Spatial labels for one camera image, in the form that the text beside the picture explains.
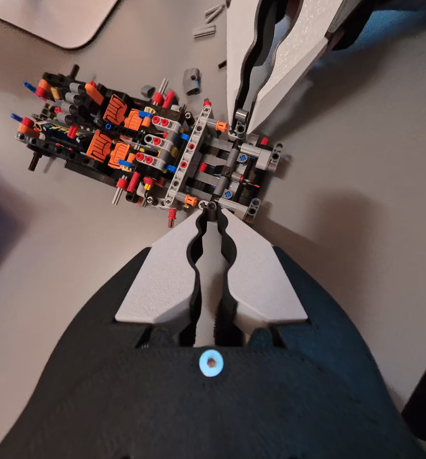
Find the small grey lego bush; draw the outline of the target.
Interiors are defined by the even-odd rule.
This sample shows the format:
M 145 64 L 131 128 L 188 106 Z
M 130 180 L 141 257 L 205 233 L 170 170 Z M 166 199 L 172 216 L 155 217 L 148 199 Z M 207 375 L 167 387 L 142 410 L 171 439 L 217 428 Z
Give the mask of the small grey lego bush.
M 198 203 L 200 210 L 205 211 L 208 222 L 216 222 L 218 218 L 218 205 L 215 201 L 201 200 Z

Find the grey lego connector with hole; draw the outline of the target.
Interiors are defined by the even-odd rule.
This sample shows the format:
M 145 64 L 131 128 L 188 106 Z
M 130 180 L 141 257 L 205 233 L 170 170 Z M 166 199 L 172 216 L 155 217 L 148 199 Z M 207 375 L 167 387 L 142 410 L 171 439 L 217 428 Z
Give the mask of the grey lego connector with hole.
M 190 67 L 184 71 L 182 86 L 186 95 L 200 94 L 200 70 L 197 67 Z

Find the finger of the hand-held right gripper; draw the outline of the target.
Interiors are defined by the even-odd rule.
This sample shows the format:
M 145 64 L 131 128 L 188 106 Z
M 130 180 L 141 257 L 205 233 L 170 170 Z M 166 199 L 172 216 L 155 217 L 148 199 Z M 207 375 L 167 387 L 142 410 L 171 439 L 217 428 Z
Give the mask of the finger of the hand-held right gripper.
M 271 2 L 262 0 L 230 1 L 226 14 L 226 86 L 229 124 L 235 111 L 249 112 L 249 125 L 259 125 L 257 95 L 263 87 L 251 88 L 251 74 L 264 50 L 271 45 Z
M 273 69 L 256 95 L 247 133 L 256 129 L 327 49 L 331 36 L 359 0 L 305 0 L 288 35 L 275 50 Z

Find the grey lego connector subassembly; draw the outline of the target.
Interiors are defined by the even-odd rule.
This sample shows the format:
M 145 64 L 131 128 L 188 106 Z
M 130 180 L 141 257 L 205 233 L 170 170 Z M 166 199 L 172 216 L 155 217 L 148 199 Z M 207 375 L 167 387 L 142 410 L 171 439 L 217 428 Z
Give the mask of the grey lego connector subassembly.
M 233 120 L 229 125 L 228 137 L 229 140 L 245 140 L 246 139 L 246 132 L 248 128 L 248 121 L 249 120 L 249 112 L 238 108 L 235 111 Z

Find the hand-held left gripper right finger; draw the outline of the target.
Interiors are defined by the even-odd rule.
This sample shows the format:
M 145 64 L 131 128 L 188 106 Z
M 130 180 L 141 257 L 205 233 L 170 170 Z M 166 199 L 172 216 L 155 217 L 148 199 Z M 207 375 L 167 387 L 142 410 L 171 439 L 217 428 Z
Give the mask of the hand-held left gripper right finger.
M 256 329 L 301 323 L 308 315 L 275 247 L 229 210 L 219 210 L 221 254 L 227 261 L 217 308 L 217 345 L 241 346 Z

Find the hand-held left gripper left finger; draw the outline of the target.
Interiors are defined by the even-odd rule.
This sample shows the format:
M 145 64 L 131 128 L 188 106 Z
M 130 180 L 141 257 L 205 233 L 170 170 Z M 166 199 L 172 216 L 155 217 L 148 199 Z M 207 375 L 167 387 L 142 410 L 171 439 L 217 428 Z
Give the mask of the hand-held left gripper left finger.
M 198 210 L 156 241 L 130 286 L 115 319 L 164 327 L 193 346 L 201 314 L 200 275 L 207 211 Z

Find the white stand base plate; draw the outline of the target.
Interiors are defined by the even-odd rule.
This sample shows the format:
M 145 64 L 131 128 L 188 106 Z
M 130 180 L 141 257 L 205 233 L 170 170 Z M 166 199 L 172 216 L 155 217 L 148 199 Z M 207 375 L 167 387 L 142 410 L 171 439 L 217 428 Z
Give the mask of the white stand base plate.
M 0 0 L 0 20 L 63 49 L 88 44 L 117 0 Z

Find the lego car chassis model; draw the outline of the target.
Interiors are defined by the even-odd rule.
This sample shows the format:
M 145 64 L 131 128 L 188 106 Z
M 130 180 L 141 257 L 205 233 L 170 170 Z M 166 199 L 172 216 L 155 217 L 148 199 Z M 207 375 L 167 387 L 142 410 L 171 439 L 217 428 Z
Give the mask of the lego car chassis model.
M 32 151 L 28 169 L 42 157 L 64 160 L 65 168 L 115 188 L 141 207 L 168 211 L 172 228 L 177 211 L 215 201 L 251 225 L 261 206 L 268 173 L 283 157 L 282 142 L 246 134 L 229 140 L 229 125 L 217 119 L 208 98 L 193 114 L 167 90 L 163 79 L 153 99 L 137 98 L 92 80 L 45 72 L 37 86 L 24 82 L 44 102 L 39 114 L 11 114 L 16 140 Z

